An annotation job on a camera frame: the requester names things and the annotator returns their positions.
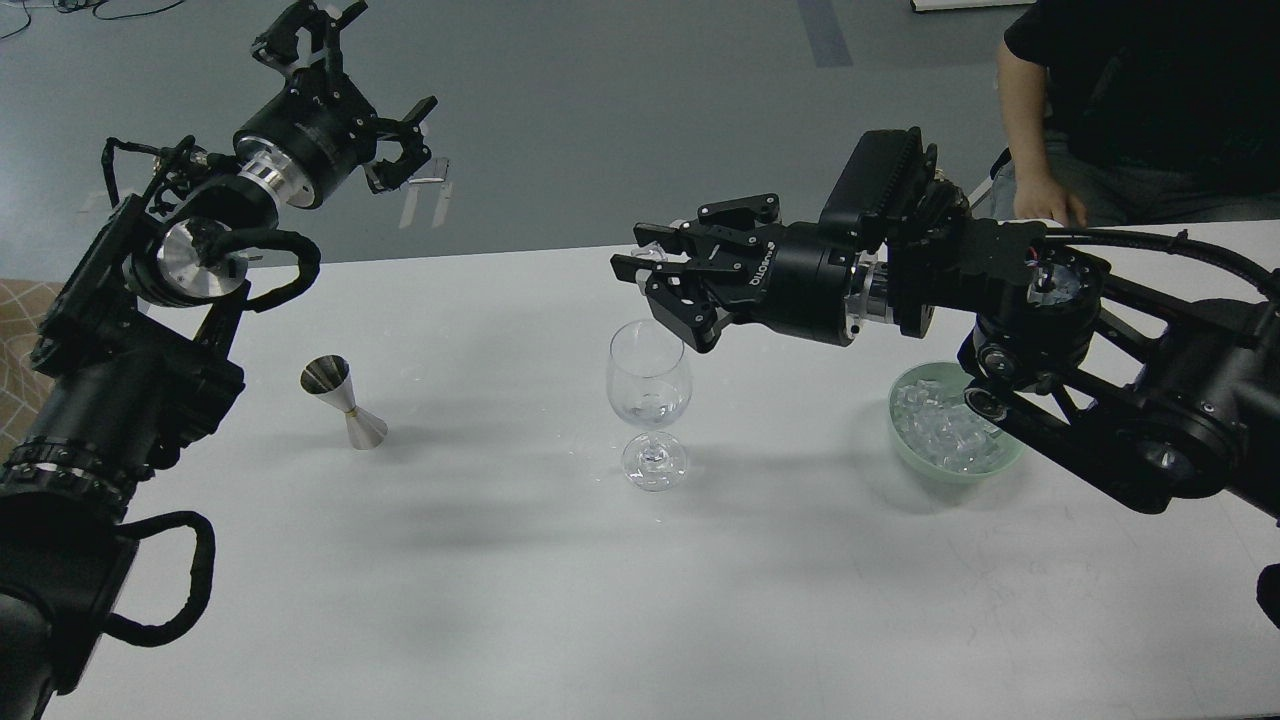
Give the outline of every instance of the jigger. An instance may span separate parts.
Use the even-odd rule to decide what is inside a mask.
[[[347,416],[347,437],[356,450],[378,447],[387,437],[387,423],[356,405],[351,365],[338,355],[325,355],[302,369],[302,389],[333,405]]]

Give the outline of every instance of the gray floor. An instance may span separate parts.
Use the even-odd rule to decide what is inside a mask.
[[[0,42],[0,277],[63,279],[74,268],[106,218],[106,136],[173,145],[192,133],[229,151],[232,132],[279,90],[247,47],[285,5],[188,0],[111,23],[33,10],[28,31]],[[401,227],[408,193],[370,196],[353,177],[282,227],[344,261],[616,245],[636,222],[760,192],[781,195],[785,222],[814,220],[859,136],[909,126],[972,187],[1004,147],[993,49],[1020,12],[371,3],[343,35],[347,72],[383,115],[439,96],[428,124],[451,160],[447,202],[442,186],[421,186]],[[0,8],[0,33],[22,19]],[[122,187],[141,190],[147,169],[123,161]]]

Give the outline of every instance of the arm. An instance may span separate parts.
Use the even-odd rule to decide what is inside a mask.
[[[1051,218],[1069,225],[1070,213],[1078,224],[1088,224],[1084,202],[1053,179],[1050,172],[1044,152],[1044,68],[1018,58],[1001,42],[996,53],[996,73],[1009,152],[1018,173],[1014,215]]]

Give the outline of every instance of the green bowl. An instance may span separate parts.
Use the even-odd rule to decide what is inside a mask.
[[[982,473],[960,473],[941,468],[906,445],[906,441],[899,432],[897,425],[893,424],[892,416],[892,405],[893,398],[897,396],[897,389],[902,386],[914,384],[920,380],[936,380],[942,384],[947,395],[960,395],[964,388],[969,386],[969,380],[972,379],[973,378],[969,377],[969,373],[965,373],[964,368],[956,363],[927,363],[924,365],[911,368],[893,380],[893,386],[888,392],[888,401],[886,402],[884,419],[888,420],[890,437],[893,438],[893,450],[896,450],[902,461],[916,473],[943,483],[968,484],[1004,473],[1014,462],[1016,462],[1019,457],[1021,457],[1025,446],[1009,433],[1001,433],[996,437],[996,446],[1001,448],[1001,452],[1004,452],[1004,457],[1000,464],[996,468]]]

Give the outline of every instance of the robotic arm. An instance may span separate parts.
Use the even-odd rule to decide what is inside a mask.
[[[204,612],[209,521],[195,512],[120,521],[138,483],[215,432],[244,388],[228,360],[242,313],[279,306],[319,274],[320,251],[279,229],[279,210],[319,208],[357,167],[374,192],[394,190],[430,159],[419,124],[435,97],[401,120],[379,118],[343,73],[339,33],[366,8],[360,0],[334,18],[298,0],[253,42],[253,58],[285,83],[236,132],[233,155],[206,152],[191,136],[164,149],[108,140],[115,210],[40,328],[32,365],[56,384],[0,471],[0,717],[38,719],[54,692],[72,692],[102,633],[152,647]],[[375,160],[384,141],[399,145],[398,159]],[[141,196],[119,197],[116,150],[156,156]],[[292,252],[298,278],[250,297],[241,251],[251,247]],[[138,311],[140,299],[209,311],[186,338]],[[179,527],[197,539],[186,607],[157,626],[113,614],[140,541]]]
[[[818,223],[783,225],[773,195],[705,205],[678,227],[637,224],[646,251],[614,255],[614,274],[699,352],[731,324],[847,346],[867,320],[918,338],[934,307],[974,313],[957,359],[975,413],[1135,511],[1228,489],[1280,518],[1280,275],[1185,233],[973,219],[936,158],[919,128],[868,132]],[[1211,263],[1265,300],[1187,302],[1111,274],[1076,250],[1089,245]],[[1146,337],[1103,300],[1167,328]],[[1080,368],[1094,336],[1142,365],[1132,383]],[[1079,407],[1069,388],[1092,402]],[[1027,393],[1050,396],[1061,416]],[[1280,625],[1280,609],[1267,612]]]

